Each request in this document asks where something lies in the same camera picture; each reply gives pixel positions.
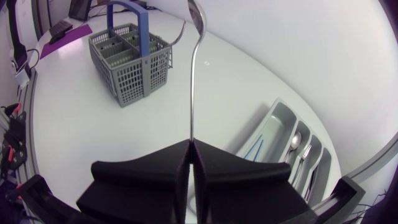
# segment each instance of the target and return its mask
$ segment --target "gray cutlery tray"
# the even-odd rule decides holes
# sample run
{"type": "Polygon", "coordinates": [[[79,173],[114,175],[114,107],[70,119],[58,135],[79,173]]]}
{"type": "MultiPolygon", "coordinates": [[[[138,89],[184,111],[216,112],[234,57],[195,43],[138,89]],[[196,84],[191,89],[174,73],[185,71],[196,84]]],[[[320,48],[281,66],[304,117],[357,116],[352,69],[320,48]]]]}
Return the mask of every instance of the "gray cutlery tray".
{"type": "Polygon", "coordinates": [[[302,140],[299,147],[291,152],[287,161],[292,168],[289,182],[292,183],[300,158],[311,144],[312,148],[303,162],[301,175],[294,187],[304,197],[312,173],[316,169],[308,199],[308,204],[315,205],[322,201],[325,193],[331,167],[331,156],[310,127],[280,99],[274,102],[266,117],[240,148],[237,156],[255,162],[283,162],[296,131],[300,131],[302,140]]]}

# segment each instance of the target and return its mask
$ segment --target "purple mat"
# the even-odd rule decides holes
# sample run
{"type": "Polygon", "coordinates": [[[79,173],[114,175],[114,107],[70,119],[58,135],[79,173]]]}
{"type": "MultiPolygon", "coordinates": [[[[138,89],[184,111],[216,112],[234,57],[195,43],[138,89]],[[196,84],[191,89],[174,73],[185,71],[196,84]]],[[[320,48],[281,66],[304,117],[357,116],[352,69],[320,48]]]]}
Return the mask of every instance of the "purple mat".
{"type": "Polygon", "coordinates": [[[80,37],[84,37],[85,35],[88,35],[92,33],[93,31],[90,29],[89,25],[86,24],[84,26],[78,27],[76,29],[71,30],[70,32],[67,32],[66,35],[55,42],[54,44],[50,45],[49,43],[46,43],[43,47],[42,54],[40,56],[40,59],[44,58],[48,54],[52,53],[53,51],[59,49],[60,47],[69,44],[70,42],[73,42],[74,40],[79,39],[80,37]]]}

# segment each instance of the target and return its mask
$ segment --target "blue handle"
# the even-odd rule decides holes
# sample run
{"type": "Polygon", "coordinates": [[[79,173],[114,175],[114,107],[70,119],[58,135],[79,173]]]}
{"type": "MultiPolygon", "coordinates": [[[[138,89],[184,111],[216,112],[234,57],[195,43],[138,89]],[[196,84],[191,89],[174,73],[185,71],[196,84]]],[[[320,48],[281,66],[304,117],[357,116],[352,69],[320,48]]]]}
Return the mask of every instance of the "blue handle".
{"type": "Polygon", "coordinates": [[[139,56],[145,57],[149,52],[149,22],[148,12],[140,5],[131,1],[110,1],[107,8],[108,29],[113,29],[113,5],[119,4],[135,13],[138,17],[139,56]]]}

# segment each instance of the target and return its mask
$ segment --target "white tabletop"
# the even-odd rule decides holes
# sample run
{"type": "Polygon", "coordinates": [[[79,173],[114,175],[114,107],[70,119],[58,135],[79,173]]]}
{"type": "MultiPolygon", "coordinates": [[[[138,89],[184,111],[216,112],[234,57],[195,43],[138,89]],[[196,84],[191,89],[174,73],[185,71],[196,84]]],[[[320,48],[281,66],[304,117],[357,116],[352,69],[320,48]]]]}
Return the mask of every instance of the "white tabletop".
{"type": "MultiPolygon", "coordinates": [[[[77,26],[81,22],[70,20],[77,26]]],[[[131,12],[114,15],[114,25],[137,24],[131,12]]],[[[93,32],[106,28],[106,16],[89,20],[93,32]]],[[[183,21],[149,11],[149,30],[167,42],[179,34],[183,21]]],[[[39,41],[40,51],[50,39],[39,41]]],[[[93,178],[95,161],[126,161],[189,138],[190,60],[198,34],[192,24],[173,46],[174,67],[167,84],[148,97],[120,108],[91,61],[88,36],[40,60],[34,95],[34,144],[42,175],[60,200],[76,201],[93,178]]],[[[236,153],[281,98],[317,134],[331,152],[325,195],[341,177],[329,135],[314,111],[267,68],[207,32],[198,50],[195,137],[236,153]]]]}

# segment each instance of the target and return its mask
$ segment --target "gray cutlery basket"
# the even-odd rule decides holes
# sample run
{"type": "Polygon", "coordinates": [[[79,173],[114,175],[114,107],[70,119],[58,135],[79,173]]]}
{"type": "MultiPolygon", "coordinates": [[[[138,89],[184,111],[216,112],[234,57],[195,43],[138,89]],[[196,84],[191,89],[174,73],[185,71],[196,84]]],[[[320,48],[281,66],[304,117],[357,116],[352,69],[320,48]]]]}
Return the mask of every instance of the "gray cutlery basket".
{"type": "Polygon", "coordinates": [[[108,8],[108,29],[91,35],[88,42],[93,63],[120,107],[140,100],[166,84],[168,69],[172,67],[172,47],[149,33],[148,27],[142,31],[134,24],[113,27],[109,24],[108,8]],[[139,37],[145,31],[149,41],[139,37]],[[149,48],[146,53],[140,51],[140,45],[149,48]]]}

